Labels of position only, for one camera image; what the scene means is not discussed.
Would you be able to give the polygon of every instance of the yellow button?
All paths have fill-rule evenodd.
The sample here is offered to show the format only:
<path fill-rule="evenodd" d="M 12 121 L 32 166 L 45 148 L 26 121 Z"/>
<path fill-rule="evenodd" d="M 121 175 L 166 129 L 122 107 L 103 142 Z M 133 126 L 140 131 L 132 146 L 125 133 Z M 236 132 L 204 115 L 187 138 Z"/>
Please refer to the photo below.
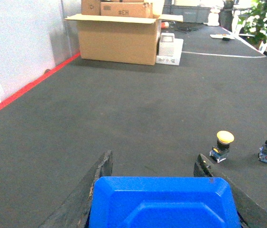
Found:
<path fill-rule="evenodd" d="M 217 137 L 221 141 L 221 143 L 225 143 L 225 144 L 231 143 L 234 140 L 233 134 L 231 134 L 228 131 L 219 131 L 217 133 Z"/>

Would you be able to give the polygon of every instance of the white box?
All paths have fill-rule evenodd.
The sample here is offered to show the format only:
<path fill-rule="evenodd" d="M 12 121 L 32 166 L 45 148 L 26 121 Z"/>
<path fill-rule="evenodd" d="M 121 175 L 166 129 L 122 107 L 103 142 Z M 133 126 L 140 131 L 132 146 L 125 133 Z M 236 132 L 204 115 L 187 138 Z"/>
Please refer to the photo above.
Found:
<path fill-rule="evenodd" d="M 173 56 L 157 56 L 156 63 L 176 66 L 180 65 L 183 43 L 183 39 L 175 39 L 175 54 Z"/>
<path fill-rule="evenodd" d="M 162 32 L 158 45 L 159 56 L 173 56 L 175 54 L 175 34 Z"/>

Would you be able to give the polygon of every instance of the open cardboard box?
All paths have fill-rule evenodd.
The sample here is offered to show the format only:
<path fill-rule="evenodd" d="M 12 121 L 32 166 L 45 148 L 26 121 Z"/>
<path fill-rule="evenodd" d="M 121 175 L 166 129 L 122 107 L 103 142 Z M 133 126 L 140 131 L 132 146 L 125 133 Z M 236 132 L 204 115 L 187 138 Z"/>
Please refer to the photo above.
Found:
<path fill-rule="evenodd" d="M 183 16 L 160 13 L 150 19 L 76 14 L 66 20 L 77 22 L 82 58 L 154 65 L 161 20 L 182 22 Z"/>
<path fill-rule="evenodd" d="M 153 18 L 149 2 L 101 2 L 102 16 Z"/>

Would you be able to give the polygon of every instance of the box flap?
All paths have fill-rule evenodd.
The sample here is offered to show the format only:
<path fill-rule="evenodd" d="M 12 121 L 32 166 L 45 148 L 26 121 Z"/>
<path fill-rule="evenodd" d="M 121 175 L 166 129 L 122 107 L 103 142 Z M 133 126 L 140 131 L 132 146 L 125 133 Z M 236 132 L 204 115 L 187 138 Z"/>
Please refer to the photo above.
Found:
<path fill-rule="evenodd" d="M 94 20 L 94 21 L 112 21 L 112 22 L 126 22 L 126 23 L 139 23 L 139 24 L 153 24 L 156 19 L 152 18 L 126 18 L 126 17 L 112 17 L 112 16 L 93 16 L 76 14 L 65 18 L 65 20 Z"/>
<path fill-rule="evenodd" d="M 161 20 L 172 20 L 172 21 L 183 22 L 183 16 L 182 15 L 162 14 L 159 17 L 159 19 L 161 19 Z"/>
<path fill-rule="evenodd" d="M 154 15 L 162 15 L 165 2 L 164 0 L 146 0 L 146 2 L 152 2 Z"/>

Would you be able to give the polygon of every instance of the white device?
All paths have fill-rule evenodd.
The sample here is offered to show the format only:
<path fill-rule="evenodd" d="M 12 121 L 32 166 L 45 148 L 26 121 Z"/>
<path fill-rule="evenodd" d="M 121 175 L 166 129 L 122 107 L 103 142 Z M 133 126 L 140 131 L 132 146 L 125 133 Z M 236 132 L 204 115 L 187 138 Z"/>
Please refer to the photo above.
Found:
<path fill-rule="evenodd" d="M 173 56 L 175 54 L 175 34 L 163 32 L 159 42 L 159 56 Z"/>
<path fill-rule="evenodd" d="M 180 65 L 183 39 L 175 39 L 175 54 L 173 56 L 157 56 L 156 63 L 167 64 L 167 65 Z"/>
<path fill-rule="evenodd" d="M 208 26 L 219 26 L 219 9 L 212 8 L 208 15 Z"/>

